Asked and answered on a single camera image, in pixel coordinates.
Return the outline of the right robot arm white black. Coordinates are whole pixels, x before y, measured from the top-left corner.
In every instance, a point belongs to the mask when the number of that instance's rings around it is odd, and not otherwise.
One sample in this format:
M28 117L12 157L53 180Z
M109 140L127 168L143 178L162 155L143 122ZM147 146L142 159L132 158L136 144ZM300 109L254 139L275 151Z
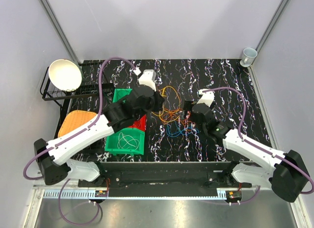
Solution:
M256 163L256 166L249 166L232 162L224 170L224 184L234 187L238 183L250 183L270 188L284 201L295 202L310 180L301 155L293 150L282 152L241 135L230 124L216 120L212 108L212 104L197 101L185 101L183 105L189 120L213 144L237 152Z

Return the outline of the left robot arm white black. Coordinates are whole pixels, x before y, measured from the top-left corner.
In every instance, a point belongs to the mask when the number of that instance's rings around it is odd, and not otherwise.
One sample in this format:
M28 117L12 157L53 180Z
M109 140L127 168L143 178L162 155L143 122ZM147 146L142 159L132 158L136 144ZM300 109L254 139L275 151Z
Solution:
M45 184L81 179L96 187L102 186L106 175L99 166L95 162L76 161L72 156L94 142L130 127L147 113L159 112L163 103L164 98L159 91L140 85L70 133L48 142L42 138L35 141L36 162Z

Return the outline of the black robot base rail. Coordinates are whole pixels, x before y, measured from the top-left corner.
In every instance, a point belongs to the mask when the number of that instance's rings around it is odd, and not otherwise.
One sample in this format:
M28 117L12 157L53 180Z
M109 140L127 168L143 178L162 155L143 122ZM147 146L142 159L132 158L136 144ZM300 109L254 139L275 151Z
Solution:
M111 197L216 196L217 188L250 188L231 176L233 162L106 162L101 163L97 181L81 180L79 187L109 186Z

